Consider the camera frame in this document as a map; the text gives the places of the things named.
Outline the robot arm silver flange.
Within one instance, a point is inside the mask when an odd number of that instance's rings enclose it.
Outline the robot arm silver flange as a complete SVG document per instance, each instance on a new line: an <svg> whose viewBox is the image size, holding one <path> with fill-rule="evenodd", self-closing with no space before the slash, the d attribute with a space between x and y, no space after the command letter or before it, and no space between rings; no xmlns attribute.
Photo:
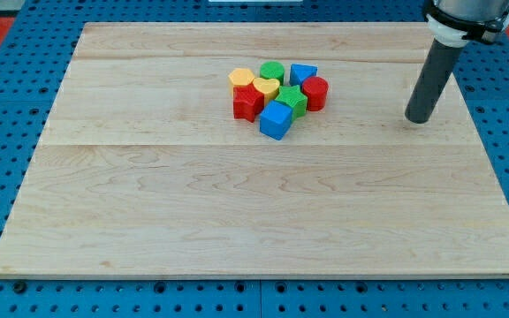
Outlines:
<svg viewBox="0 0 509 318"><path fill-rule="evenodd" d="M422 14L435 40L447 47L491 45L509 27L509 0L425 0Z"/></svg>

